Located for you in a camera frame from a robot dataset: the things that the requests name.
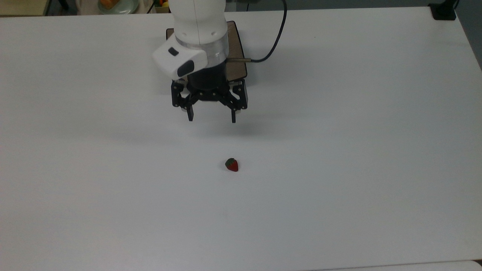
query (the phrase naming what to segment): strawberry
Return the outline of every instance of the strawberry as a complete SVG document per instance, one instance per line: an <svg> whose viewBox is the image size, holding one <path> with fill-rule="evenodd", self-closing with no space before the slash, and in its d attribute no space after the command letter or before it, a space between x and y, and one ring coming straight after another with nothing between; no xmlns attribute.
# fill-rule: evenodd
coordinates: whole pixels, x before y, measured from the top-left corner
<svg viewBox="0 0 482 271"><path fill-rule="evenodd" d="M229 158L226 163L224 163L226 168L228 168L230 171L237 172L238 171L238 161L234 158Z"/></svg>

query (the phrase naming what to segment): black cable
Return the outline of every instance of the black cable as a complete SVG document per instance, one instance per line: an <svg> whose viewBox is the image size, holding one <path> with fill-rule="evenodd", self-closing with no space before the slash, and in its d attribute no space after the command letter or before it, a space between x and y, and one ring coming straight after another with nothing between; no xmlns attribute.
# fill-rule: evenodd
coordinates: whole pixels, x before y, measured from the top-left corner
<svg viewBox="0 0 482 271"><path fill-rule="evenodd" d="M152 5L151 7L149 8L149 11L147 12L149 14L149 12L151 11L151 9L154 7L154 3L156 2L156 0L152 1Z"/></svg>
<svg viewBox="0 0 482 271"><path fill-rule="evenodd" d="M273 47L271 48L271 51L269 51L269 53L261 58L261 59L251 59L251 62L256 62L256 63L259 63L259 62L263 62L265 60L268 59L268 57L271 56L271 54L273 53L274 49L276 48L276 45L278 45L278 41L280 40L280 37L281 37L281 33L283 32L283 27L284 27L284 22L286 21L286 14L288 13L288 5L286 5L286 0L281 0L283 1L283 21L281 22L281 26L280 26L280 31L278 32L278 36L276 37L276 41L274 42L274 45Z"/></svg>

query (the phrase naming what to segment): floor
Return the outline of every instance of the floor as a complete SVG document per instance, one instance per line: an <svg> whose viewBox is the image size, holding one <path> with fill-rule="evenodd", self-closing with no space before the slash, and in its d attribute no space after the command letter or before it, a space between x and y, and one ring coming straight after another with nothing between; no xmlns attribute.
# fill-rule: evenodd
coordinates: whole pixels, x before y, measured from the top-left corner
<svg viewBox="0 0 482 271"><path fill-rule="evenodd" d="M340 9L340 8L380 8L427 6L429 3L441 3L442 0L286 0L291 10L302 9ZM49 16L76 15L74 0L67 0L69 10L65 11L58 0L52 0L47 12ZM240 0L236 3L237 11L281 10L280 0ZM475 57L482 68L482 0L460 0L457 15L472 46Z"/></svg>

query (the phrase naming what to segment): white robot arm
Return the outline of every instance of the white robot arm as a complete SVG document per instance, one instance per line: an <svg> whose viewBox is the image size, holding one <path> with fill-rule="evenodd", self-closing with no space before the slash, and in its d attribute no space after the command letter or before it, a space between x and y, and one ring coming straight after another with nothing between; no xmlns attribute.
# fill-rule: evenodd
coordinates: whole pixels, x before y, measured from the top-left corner
<svg viewBox="0 0 482 271"><path fill-rule="evenodd" d="M170 0L172 35L153 54L159 68L178 80L224 63L229 54L225 0Z"/></svg>
<svg viewBox="0 0 482 271"><path fill-rule="evenodd" d="M273 53L286 20L286 0L282 2L283 21L271 51L261 59L237 61L262 62ZM185 109L192 121L192 106L197 101L218 101L231 110L231 121L236 122L236 112L248 108L248 96L243 78L228 81L226 77L229 43L225 0L170 0L169 3L174 34L154 52L153 58L173 80L173 106ZM182 96L185 89L189 94Z"/></svg>

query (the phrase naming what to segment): white tabletop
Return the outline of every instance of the white tabletop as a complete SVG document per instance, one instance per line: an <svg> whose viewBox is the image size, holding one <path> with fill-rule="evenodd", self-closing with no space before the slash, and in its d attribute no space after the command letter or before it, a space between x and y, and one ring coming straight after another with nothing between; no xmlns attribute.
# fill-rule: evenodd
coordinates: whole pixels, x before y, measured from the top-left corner
<svg viewBox="0 0 482 271"><path fill-rule="evenodd" d="M257 58L281 15L226 18ZM458 20L290 11L236 124L172 107L151 59L172 22L0 18L0 270L482 258L482 72Z"/></svg>

